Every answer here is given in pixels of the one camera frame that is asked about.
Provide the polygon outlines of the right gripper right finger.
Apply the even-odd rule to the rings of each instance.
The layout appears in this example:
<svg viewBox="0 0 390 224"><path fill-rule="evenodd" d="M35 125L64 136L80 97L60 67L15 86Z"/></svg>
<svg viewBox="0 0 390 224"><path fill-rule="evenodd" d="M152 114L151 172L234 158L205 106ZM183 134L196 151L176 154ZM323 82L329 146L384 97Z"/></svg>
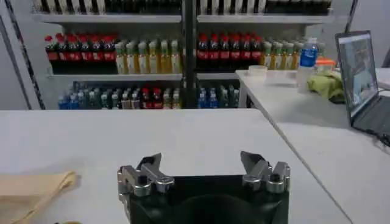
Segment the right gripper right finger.
<svg viewBox="0 0 390 224"><path fill-rule="evenodd" d="M286 162L278 161L274 167L260 154L241 151L241 162L246 174L242 177L243 186L252 191L266 190L271 194L289 192L291 169Z"/></svg>

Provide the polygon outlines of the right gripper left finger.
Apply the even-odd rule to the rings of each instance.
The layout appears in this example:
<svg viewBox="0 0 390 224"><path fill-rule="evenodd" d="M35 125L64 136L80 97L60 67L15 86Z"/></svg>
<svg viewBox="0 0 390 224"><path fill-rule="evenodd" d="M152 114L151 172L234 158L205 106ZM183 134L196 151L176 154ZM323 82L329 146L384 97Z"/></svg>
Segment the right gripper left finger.
<svg viewBox="0 0 390 224"><path fill-rule="evenodd" d="M153 189L162 194L167 193L174 186L175 179L159 170L161 159L162 154L158 153L144 157L136 167L121 166L117 171L119 196L130 194L145 197Z"/></svg>

